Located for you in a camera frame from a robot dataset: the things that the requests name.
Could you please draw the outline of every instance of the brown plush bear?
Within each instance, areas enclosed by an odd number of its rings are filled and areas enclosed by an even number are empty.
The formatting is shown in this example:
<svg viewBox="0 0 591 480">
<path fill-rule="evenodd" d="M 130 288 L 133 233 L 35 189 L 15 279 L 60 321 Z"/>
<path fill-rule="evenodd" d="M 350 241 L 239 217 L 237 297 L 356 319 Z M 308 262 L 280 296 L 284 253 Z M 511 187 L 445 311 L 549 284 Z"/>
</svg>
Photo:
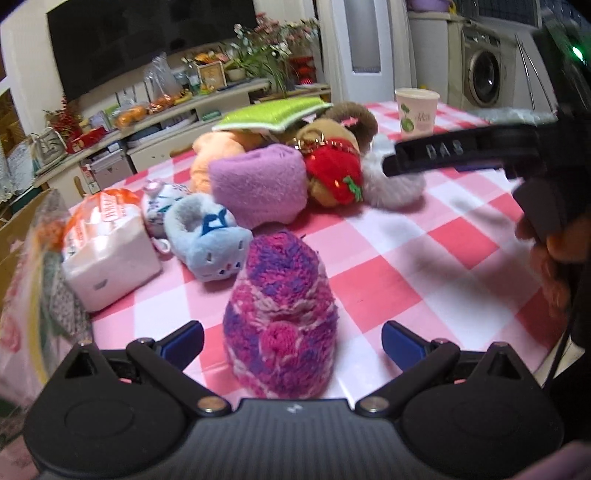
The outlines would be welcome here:
<svg viewBox="0 0 591 480">
<path fill-rule="evenodd" d="M 328 208 L 360 202 L 361 158 L 377 132 L 374 115 L 354 102 L 339 103 L 300 128 L 292 144 L 300 142 L 304 147 L 310 197 Z M 314 140 L 325 140 L 328 145 L 315 147 Z"/>
<path fill-rule="evenodd" d="M 369 151 L 371 141 L 378 133 L 378 121 L 372 112 L 360 103 L 338 103 L 324 112 L 321 118 L 330 118 L 338 124 L 343 124 L 357 139 L 361 154 Z"/>
</svg>

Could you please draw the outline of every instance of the wall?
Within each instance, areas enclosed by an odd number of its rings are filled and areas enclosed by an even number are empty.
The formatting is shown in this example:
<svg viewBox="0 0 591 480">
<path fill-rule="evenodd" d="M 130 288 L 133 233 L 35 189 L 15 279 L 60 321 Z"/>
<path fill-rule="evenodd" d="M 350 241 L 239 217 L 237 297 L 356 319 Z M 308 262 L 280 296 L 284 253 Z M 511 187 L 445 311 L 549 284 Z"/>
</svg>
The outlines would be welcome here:
<svg viewBox="0 0 591 480">
<path fill-rule="evenodd" d="M 550 83 L 550 79 L 548 78 L 548 74 L 546 73 L 546 69 L 544 67 L 544 62 L 542 62 L 542 58 L 538 52 L 538 48 L 535 46 L 534 39 L 531 36 L 531 32 L 535 30 L 535 27 L 531 27 L 529 25 L 524 25 L 516 22 L 511 22 L 508 20 L 499 20 L 496 18 L 481 18 L 479 20 L 480 23 L 487 25 L 489 28 L 508 35 L 512 38 L 515 38 L 515 34 L 519 36 L 519 39 L 523 42 L 525 51 L 530 56 L 532 62 L 535 65 L 536 70 L 541 78 L 541 83 L 544 85 L 548 96 L 550 97 L 550 102 L 554 106 L 556 105 L 556 97 L 554 96 L 554 90 L 552 89 L 552 84 Z M 538 81 L 537 77 L 529 60 L 527 60 L 527 56 L 525 57 L 525 61 L 527 63 L 528 72 L 530 74 L 531 80 L 531 89 L 534 94 L 534 103 L 535 109 L 537 111 L 542 112 L 550 112 L 551 108 L 546 101 L 546 97 L 544 96 L 544 91 Z M 524 108 L 531 110 L 531 99 L 530 99 L 530 91 L 528 90 L 527 86 L 527 78 L 525 75 L 525 67 L 523 65 L 523 61 L 521 60 L 521 55 L 519 50 L 516 52 L 516 61 L 515 61 L 515 93 L 513 97 L 513 107 L 514 108 Z"/>
<path fill-rule="evenodd" d="M 0 45 L 12 97 L 25 133 L 39 133 L 45 127 L 43 110 L 60 108 L 61 81 L 51 48 L 46 13 L 66 0 L 27 0 L 0 24 Z M 295 21 L 312 17 L 311 0 L 254 0 L 257 12 L 277 20 Z M 182 54 L 170 59 L 180 65 Z M 80 98 L 84 115 L 93 114 L 115 103 L 114 94 L 136 85 L 143 92 L 143 68 L 129 72 L 92 90 Z"/>
</svg>

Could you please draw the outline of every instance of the purple fleece sock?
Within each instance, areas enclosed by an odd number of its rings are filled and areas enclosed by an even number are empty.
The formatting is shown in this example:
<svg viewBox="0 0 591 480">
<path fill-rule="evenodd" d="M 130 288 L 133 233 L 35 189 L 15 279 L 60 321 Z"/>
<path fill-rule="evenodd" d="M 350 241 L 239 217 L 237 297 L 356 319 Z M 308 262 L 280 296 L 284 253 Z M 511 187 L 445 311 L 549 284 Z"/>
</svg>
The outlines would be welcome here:
<svg viewBox="0 0 591 480">
<path fill-rule="evenodd" d="M 233 373 L 257 397 L 318 396 L 333 371 L 337 317 L 306 243 L 285 231 L 255 237 L 223 319 Z"/>
<path fill-rule="evenodd" d="M 293 222 L 308 199 L 301 154 L 274 144 L 209 165 L 212 195 L 249 230 L 263 223 Z"/>
</svg>

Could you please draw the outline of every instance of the white cup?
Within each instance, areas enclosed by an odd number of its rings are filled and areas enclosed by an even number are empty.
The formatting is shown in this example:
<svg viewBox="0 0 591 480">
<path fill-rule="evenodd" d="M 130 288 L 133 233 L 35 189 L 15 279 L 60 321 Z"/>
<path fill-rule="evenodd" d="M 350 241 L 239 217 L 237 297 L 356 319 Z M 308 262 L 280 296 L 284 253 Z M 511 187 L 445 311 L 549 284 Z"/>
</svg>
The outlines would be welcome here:
<svg viewBox="0 0 591 480">
<path fill-rule="evenodd" d="M 439 94 L 420 88 L 395 91 L 403 138 L 425 137 L 433 133 Z"/>
</svg>

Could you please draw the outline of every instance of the photo frame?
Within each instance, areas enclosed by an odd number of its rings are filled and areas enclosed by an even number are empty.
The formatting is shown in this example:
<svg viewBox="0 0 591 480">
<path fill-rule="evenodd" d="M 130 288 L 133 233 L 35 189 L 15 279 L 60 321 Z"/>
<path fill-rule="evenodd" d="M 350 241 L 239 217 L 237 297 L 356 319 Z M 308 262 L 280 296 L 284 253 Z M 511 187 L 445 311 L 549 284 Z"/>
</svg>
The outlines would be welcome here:
<svg viewBox="0 0 591 480">
<path fill-rule="evenodd" d="M 201 77 L 201 84 L 208 89 L 216 91 L 228 86 L 221 61 L 199 65 L 197 68 Z"/>
</svg>

